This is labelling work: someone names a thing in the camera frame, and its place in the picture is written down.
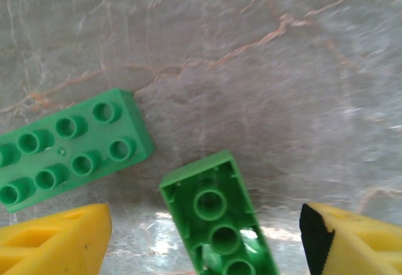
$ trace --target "marble surface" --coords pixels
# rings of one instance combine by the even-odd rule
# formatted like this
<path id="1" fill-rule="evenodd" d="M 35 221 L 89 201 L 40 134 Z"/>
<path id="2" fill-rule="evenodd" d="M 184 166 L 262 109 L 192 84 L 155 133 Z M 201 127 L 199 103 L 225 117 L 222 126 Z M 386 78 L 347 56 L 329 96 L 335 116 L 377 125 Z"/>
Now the marble surface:
<path id="1" fill-rule="evenodd" d="M 157 186 L 230 149 L 283 275 L 325 202 L 402 225 L 402 0 L 0 0 L 0 133 L 119 87 L 156 153 L 9 214 L 108 203 L 101 274 L 192 274 Z"/>

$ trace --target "plastic toy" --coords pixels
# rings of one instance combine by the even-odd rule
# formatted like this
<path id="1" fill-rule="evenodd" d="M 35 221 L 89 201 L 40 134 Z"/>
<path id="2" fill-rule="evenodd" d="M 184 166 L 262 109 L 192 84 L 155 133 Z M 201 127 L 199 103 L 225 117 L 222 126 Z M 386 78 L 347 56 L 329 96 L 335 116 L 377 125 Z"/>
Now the plastic toy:
<path id="1" fill-rule="evenodd" d="M 197 274 L 278 274 L 230 152 L 172 171 L 160 190 Z"/>
<path id="2" fill-rule="evenodd" d="M 0 228 L 0 274 L 98 275 L 111 231 L 106 204 Z"/>
<path id="3" fill-rule="evenodd" d="M 402 227 L 309 203 L 300 230 L 311 275 L 402 274 Z"/>
<path id="4" fill-rule="evenodd" d="M 132 93 L 110 90 L 0 136 L 0 203 L 15 212 L 154 150 Z"/>

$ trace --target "green lego brick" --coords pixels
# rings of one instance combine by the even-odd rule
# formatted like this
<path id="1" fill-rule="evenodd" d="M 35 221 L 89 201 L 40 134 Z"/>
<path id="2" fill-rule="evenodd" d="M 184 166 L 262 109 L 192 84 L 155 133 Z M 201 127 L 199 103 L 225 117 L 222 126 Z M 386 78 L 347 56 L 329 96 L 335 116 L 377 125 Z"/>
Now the green lego brick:
<path id="1" fill-rule="evenodd" d="M 230 152 L 168 173 L 160 190 L 198 275 L 278 274 Z"/>
<path id="2" fill-rule="evenodd" d="M 154 150 L 133 94 L 110 90 L 0 136 L 0 203 L 15 212 Z"/>

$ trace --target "yellow plastic piece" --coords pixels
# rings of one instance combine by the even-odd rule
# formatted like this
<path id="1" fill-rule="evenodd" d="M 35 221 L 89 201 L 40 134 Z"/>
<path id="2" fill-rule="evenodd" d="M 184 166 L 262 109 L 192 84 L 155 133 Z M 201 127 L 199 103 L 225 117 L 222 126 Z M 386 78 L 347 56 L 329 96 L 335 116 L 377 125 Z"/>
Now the yellow plastic piece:
<path id="1" fill-rule="evenodd" d="M 98 275 L 111 230 L 106 204 L 0 228 L 0 274 Z"/>
<path id="2" fill-rule="evenodd" d="M 401 275 L 402 227 L 309 203 L 334 239 L 322 275 Z"/>

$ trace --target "green duplo brick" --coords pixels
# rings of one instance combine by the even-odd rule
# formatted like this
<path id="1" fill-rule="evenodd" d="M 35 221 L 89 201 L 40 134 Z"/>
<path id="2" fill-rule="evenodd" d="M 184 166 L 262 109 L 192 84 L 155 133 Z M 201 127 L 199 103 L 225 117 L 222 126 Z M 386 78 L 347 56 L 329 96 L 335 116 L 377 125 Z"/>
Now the green duplo brick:
<path id="1" fill-rule="evenodd" d="M 198 275 L 277 275 L 233 156 L 168 173 L 160 190 Z"/>
<path id="2" fill-rule="evenodd" d="M 154 150 L 133 94 L 110 90 L 0 136 L 0 203 L 15 212 Z"/>

